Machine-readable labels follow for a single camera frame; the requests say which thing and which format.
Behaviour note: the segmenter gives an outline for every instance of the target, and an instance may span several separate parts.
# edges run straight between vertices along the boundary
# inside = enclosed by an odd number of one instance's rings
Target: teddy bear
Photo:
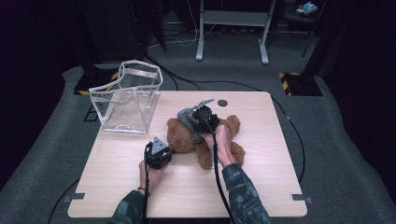
[[[168,126],[167,141],[168,146],[175,150],[176,153],[188,153],[196,151],[198,162],[205,170],[212,168],[212,153],[206,143],[201,138],[198,142],[193,141],[193,133],[177,118],[170,118],[166,122]],[[227,119],[219,118],[219,124],[226,126],[231,135],[231,139],[239,133],[241,122],[236,115],[231,115]],[[245,150],[234,141],[231,142],[231,152],[236,162],[242,166],[245,158]]]

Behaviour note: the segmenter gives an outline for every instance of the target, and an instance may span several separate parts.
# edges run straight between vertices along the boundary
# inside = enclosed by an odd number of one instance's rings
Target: hand
[[[161,168],[160,170],[156,169],[149,169],[148,173],[148,180],[149,180],[149,185],[148,185],[148,192],[152,192],[155,187],[157,187],[158,183],[160,183],[161,177],[163,176],[163,171],[165,170],[167,164]],[[141,161],[139,163],[139,170],[140,170],[140,188],[145,189],[146,188],[146,170],[145,170],[145,162]],[[142,194],[145,194],[145,191],[140,189],[139,191]]]
[[[213,150],[215,141],[211,133],[202,133],[210,150]],[[223,124],[216,128],[216,142],[218,144],[218,157],[222,167],[226,167],[231,163],[236,163],[235,157],[231,153],[231,136],[230,131]]]

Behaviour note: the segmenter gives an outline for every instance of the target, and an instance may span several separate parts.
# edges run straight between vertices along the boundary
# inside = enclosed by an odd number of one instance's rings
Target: sleeve
[[[271,223],[259,193],[238,164],[222,170],[234,223]]]
[[[141,223],[145,196],[137,190],[132,190],[119,205],[107,224],[135,224]]]

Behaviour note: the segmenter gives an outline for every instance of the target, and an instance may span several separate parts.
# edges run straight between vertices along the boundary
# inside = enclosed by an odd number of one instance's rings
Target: transparent bag
[[[101,130],[148,133],[163,75],[158,66],[140,61],[123,62],[116,81],[90,88],[90,98]]]

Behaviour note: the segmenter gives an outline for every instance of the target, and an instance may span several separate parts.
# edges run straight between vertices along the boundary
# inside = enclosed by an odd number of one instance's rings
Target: person
[[[213,150],[214,139],[210,133],[202,133],[207,145]],[[223,167],[222,175],[229,192],[229,203],[233,214],[233,223],[271,223],[267,211],[262,205],[259,193],[252,181],[248,178],[242,167],[236,163],[231,153],[230,132],[224,125],[216,128],[216,142],[218,144],[218,157]],[[152,192],[161,180],[166,166],[161,170],[151,169],[148,174],[148,192]],[[139,164],[140,187],[132,190],[121,200],[108,223],[139,223],[143,213],[143,203],[146,185],[145,163]]]

